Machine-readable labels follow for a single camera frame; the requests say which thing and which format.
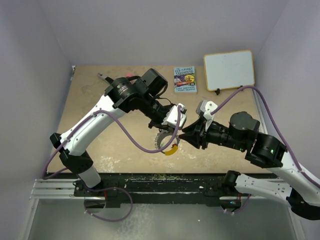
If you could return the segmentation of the large keyring with small rings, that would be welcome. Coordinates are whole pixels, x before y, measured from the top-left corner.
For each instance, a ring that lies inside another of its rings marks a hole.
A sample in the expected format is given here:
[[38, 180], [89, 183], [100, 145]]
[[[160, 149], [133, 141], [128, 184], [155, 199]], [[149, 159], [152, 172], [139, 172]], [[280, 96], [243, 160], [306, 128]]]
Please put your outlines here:
[[[173, 133], [169, 131], [160, 131], [156, 137], [155, 137], [155, 148], [160, 149], [165, 146], [165, 144], [168, 143], [168, 141], [171, 139]], [[168, 146], [166, 149], [162, 150], [161, 153], [165, 154], [165, 151], [168, 151], [172, 148], [172, 145], [176, 144], [177, 146], [180, 143], [180, 139], [178, 135], [176, 134], [174, 137], [174, 140], [171, 142], [170, 146]]]

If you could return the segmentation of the yellow key tag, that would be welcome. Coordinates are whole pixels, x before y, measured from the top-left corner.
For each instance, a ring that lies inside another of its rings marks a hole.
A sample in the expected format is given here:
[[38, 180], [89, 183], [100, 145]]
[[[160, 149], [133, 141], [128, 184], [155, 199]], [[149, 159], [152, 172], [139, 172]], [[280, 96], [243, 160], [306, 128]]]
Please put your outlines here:
[[173, 155], [178, 149], [179, 149], [178, 146], [177, 146], [176, 144], [173, 144], [172, 147], [171, 147], [171, 149], [168, 150], [168, 151], [165, 151], [164, 154], [165, 154], [166, 156], [171, 156], [171, 155]]

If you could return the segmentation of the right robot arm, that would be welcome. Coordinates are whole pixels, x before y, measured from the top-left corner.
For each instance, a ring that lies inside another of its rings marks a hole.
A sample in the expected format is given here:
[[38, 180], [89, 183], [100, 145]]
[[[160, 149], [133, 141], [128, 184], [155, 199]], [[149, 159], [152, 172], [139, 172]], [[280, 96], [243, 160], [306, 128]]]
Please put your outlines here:
[[280, 177], [276, 183], [250, 177], [229, 170], [223, 180], [222, 190], [228, 196], [236, 193], [264, 197], [290, 207], [296, 215], [307, 220], [320, 218], [320, 181], [315, 176], [308, 181], [308, 171], [298, 167], [289, 149], [272, 135], [259, 132], [260, 122], [245, 111], [234, 113], [226, 127], [213, 121], [206, 127], [203, 116], [185, 127], [180, 139], [197, 149], [215, 144], [245, 153], [245, 160]]

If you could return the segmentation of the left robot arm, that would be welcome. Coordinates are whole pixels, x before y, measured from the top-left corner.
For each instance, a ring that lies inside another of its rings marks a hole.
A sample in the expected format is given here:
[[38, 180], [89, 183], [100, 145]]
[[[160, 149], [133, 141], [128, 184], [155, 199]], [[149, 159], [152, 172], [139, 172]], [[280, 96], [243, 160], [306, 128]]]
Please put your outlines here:
[[106, 77], [105, 81], [109, 86], [94, 107], [68, 131], [50, 136], [62, 164], [79, 176], [91, 196], [101, 194], [103, 184], [87, 147], [113, 122], [119, 123], [119, 118], [138, 110], [150, 119], [149, 128], [168, 131], [174, 140], [186, 121], [184, 106], [159, 103], [168, 81], [153, 68], [142, 76]]

